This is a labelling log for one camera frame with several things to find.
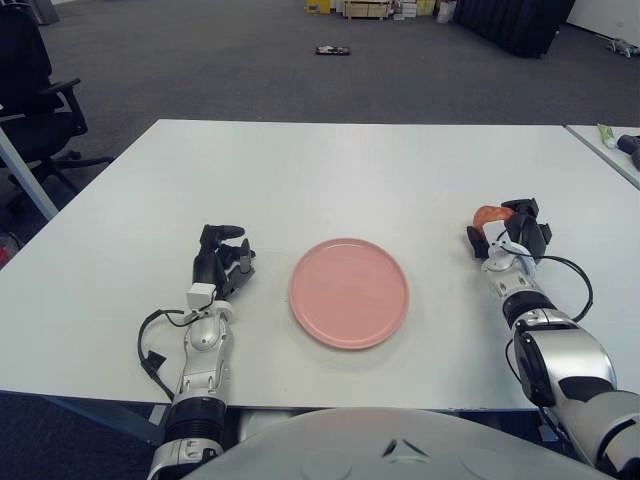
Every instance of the pink plate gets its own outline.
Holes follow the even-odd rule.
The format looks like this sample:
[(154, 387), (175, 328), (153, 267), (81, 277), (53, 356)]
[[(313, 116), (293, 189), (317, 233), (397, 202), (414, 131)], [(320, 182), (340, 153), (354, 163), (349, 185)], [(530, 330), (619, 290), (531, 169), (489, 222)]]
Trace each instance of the pink plate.
[(298, 262), (289, 301), (316, 339), (338, 348), (367, 348), (400, 327), (409, 285), (400, 265), (377, 245), (338, 238), (316, 245)]

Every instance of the black cabinet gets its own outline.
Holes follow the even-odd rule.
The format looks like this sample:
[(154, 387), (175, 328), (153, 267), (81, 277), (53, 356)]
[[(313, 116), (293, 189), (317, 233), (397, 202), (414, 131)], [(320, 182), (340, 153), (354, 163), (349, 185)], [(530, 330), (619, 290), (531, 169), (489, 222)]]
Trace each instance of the black cabinet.
[(547, 53), (575, 0), (458, 0), (455, 20), (523, 57)]

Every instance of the chair base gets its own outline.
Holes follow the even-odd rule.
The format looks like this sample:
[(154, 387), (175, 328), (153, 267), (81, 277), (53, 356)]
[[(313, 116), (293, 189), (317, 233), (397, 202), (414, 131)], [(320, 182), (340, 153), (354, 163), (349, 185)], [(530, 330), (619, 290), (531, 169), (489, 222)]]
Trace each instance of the chair base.
[[(64, 173), (62, 173), (62, 170), (66, 170), (69, 168), (90, 167), (92, 165), (99, 165), (101, 163), (111, 163), (114, 160), (113, 157), (100, 157), (90, 160), (80, 160), (80, 158), (81, 155), (79, 152), (70, 150), (61, 157), (55, 159), (43, 159), (40, 165), (31, 169), (31, 173), (40, 184), (42, 184), (42, 182), (50, 176), (56, 177), (74, 194), (78, 194), (80, 192), (80, 189), (76, 187)], [(9, 181), (17, 186), (20, 190), (22, 190), (20, 183), (13, 175), (9, 176)], [(22, 191), (6, 204), (7, 210), (9, 210), (14, 215), (22, 213), (24, 211), (22, 203), (28, 198), (28, 195), (24, 191)]]

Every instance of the gray carpet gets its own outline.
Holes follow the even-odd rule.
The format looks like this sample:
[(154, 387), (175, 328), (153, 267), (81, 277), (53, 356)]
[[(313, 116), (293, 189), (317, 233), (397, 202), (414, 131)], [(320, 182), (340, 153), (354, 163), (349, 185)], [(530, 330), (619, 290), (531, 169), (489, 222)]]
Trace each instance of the gray carpet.
[[(432, 18), (349, 22), (308, 15), (302, 0), (79, 0), (58, 12), (42, 33), (53, 78), (82, 79), (90, 131), (69, 146), (85, 157), (120, 154), (158, 118), (640, 124), (640, 63), (570, 26), (531, 60)], [(322, 44), (353, 55), (317, 57)], [(101, 169), (70, 177), (84, 186)], [(14, 193), (5, 177), (2, 204)], [(60, 206), (71, 199), (53, 179), (45, 187)], [(19, 217), (0, 208), (0, 223), (24, 239), (44, 224), (30, 204)], [(488, 423), (535, 440), (529, 417)], [(10, 478), (143, 478), (152, 454), (31, 397), (0, 396), (0, 431)]]

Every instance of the white wall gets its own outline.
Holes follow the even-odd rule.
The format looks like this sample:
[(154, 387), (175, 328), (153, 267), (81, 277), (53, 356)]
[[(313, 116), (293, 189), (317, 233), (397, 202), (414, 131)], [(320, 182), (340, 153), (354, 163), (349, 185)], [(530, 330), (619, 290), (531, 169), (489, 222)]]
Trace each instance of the white wall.
[(640, 0), (576, 0), (567, 21), (640, 45)]

